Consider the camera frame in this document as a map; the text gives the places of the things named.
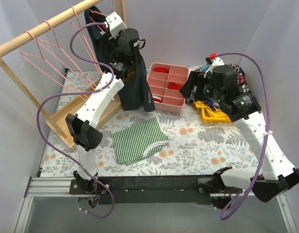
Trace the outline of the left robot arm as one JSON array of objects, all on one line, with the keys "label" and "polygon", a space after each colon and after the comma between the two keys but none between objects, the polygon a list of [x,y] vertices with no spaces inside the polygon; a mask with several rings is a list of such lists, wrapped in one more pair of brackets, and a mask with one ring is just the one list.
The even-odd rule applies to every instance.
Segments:
[{"label": "left robot arm", "polygon": [[142,47],[139,45],[141,39],[138,31],[123,29],[114,37],[111,32],[98,35],[94,30],[95,27],[89,27],[88,32],[98,65],[103,71],[102,78],[85,104],[75,114],[66,117],[80,163],[74,176],[81,180],[80,188],[86,194],[92,194],[97,189],[97,182],[93,179],[97,173],[95,151],[103,138],[97,126],[114,97],[119,96],[124,110],[143,107],[151,112],[155,109],[140,53]]}]

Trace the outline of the green white striped shorts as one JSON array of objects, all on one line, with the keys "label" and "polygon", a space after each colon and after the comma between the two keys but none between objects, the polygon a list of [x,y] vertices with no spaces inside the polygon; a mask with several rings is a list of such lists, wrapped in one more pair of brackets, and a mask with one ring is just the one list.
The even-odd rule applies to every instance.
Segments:
[{"label": "green white striped shorts", "polygon": [[112,134],[118,164],[140,162],[162,150],[169,138],[157,118],[151,118]]}]

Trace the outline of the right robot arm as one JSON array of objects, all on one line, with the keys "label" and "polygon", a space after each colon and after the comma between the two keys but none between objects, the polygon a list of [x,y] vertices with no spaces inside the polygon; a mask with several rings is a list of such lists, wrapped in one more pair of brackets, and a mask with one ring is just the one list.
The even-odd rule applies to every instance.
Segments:
[{"label": "right robot arm", "polygon": [[232,66],[191,71],[180,93],[185,98],[193,95],[196,101],[217,102],[247,140],[256,158],[262,159],[257,177],[232,167],[215,172],[213,186],[217,192],[227,192],[231,187],[250,188],[260,201],[268,202],[299,183],[299,168],[287,159],[272,132],[266,129],[260,105],[250,91],[241,89],[238,72]]}]

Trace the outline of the dark navy shorts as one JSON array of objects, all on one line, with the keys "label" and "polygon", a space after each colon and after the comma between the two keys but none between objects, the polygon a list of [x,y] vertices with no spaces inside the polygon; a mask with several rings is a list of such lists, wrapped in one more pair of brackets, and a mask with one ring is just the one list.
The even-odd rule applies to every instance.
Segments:
[{"label": "dark navy shorts", "polygon": [[146,79],[147,72],[141,53],[139,61],[116,58],[119,36],[116,39],[109,39],[111,34],[105,26],[90,26],[87,31],[97,60],[109,65],[116,77],[124,83],[124,87],[118,92],[122,108],[133,111],[144,107],[146,112],[154,111],[153,95]]}]

